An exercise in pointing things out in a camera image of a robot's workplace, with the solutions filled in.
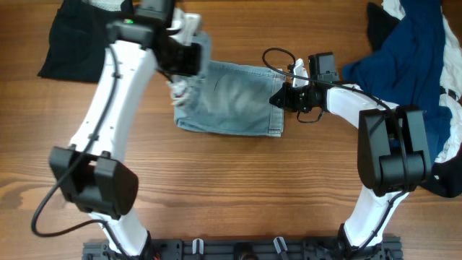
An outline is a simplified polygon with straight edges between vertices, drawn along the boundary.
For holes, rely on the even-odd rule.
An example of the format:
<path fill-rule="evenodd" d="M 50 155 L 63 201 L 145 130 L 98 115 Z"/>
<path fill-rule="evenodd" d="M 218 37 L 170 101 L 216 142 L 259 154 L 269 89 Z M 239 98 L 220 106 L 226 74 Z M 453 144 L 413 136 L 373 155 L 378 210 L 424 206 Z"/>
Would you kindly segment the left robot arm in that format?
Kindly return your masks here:
<path fill-rule="evenodd" d="M 103 229 L 110 259 L 156 258 L 134 209 L 139 179 L 123 163 L 126 144 L 155 72 L 198 74 L 202 48 L 193 38 L 200 30 L 201 16 L 174 1 L 143 1 L 133 15 L 109 22 L 103 71 L 89 110 L 69 146 L 51 151 L 54 190 Z"/>

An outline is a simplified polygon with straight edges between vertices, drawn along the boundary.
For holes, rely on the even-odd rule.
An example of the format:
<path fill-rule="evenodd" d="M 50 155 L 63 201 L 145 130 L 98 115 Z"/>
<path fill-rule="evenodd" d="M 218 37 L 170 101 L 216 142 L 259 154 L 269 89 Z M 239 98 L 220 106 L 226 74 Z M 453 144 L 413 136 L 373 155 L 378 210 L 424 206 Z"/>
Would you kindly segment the light blue denim shorts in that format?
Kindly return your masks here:
<path fill-rule="evenodd" d="M 285 77 L 265 67 L 211 60 L 212 40 L 205 32 L 193 42 L 202 48 L 199 73 L 175 75 L 168 84 L 175 124 L 188 131 L 280 137 L 284 111 L 269 99 Z"/>

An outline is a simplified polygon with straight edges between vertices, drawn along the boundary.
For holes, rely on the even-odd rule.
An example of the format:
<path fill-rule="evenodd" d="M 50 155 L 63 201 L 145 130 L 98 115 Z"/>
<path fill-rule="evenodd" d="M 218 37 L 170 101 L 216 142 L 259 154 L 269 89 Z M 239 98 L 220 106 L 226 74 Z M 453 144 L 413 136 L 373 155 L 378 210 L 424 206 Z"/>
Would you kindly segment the folded black shorts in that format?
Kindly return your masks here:
<path fill-rule="evenodd" d="M 67 0 L 56 12 L 49 49 L 38 76 L 76 82 L 98 82 L 105 62 L 106 25 L 121 13 L 133 13 L 132 1 L 109 11 L 84 1 Z"/>

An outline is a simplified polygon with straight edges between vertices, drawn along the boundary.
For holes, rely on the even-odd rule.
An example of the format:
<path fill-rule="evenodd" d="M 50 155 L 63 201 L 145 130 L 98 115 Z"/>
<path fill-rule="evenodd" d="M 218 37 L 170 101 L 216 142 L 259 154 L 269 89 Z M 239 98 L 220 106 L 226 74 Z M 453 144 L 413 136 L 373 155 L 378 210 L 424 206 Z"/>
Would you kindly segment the white patterned garment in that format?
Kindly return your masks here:
<path fill-rule="evenodd" d="M 87 0 L 88 4 L 110 12 L 121 11 L 123 0 Z"/>

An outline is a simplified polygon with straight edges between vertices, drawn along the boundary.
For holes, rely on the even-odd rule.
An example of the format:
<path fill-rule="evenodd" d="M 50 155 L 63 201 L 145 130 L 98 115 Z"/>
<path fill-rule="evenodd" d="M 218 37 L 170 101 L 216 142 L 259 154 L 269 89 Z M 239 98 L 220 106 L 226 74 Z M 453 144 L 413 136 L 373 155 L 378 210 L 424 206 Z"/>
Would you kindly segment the dark blue shirt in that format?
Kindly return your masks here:
<path fill-rule="evenodd" d="M 423 112 L 430 158 L 442 152 L 450 137 L 449 108 L 439 105 L 445 32 L 441 2 L 401 2 L 406 13 L 381 48 L 344 66 L 343 78 L 382 100 L 417 105 Z"/>

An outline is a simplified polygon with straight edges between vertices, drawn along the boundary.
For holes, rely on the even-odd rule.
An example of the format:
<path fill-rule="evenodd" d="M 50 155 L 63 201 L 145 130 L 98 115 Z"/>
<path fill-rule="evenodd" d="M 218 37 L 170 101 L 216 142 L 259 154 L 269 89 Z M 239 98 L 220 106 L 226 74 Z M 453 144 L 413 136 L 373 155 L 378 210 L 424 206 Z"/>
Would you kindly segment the black mounting rail base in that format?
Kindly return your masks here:
<path fill-rule="evenodd" d="M 231 260 L 240 259 L 245 254 L 258 259 L 340 259 L 336 249 L 343 249 L 335 237 L 308 237 L 287 240 L 278 237 L 273 240 L 209 240 L 195 241 L 180 239 L 152 240 L 151 259 L 168 260 Z M 385 237 L 378 244 L 376 252 L 364 250 L 353 259 L 404 259 L 399 237 Z M 123 259 L 123 256 L 110 249 L 109 242 L 84 243 L 82 259 Z"/>

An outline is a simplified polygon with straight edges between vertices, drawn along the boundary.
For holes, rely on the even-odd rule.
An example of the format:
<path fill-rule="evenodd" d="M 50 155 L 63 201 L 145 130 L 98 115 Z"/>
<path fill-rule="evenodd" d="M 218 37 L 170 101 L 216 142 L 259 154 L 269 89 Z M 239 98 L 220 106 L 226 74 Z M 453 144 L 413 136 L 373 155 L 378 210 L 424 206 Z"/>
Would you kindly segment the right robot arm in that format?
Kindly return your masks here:
<path fill-rule="evenodd" d="M 338 259 L 371 259 L 383 248 L 383 231 L 398 205 L 431 173 L 422 111 L 387 103 L 355 84 L 310 78 L 302 59 L 286 71 L 291 82 L 270 103 L 296 114 L 320 108 L 358 130 L 357 170 L 362 190 L 336 239 Z"/>

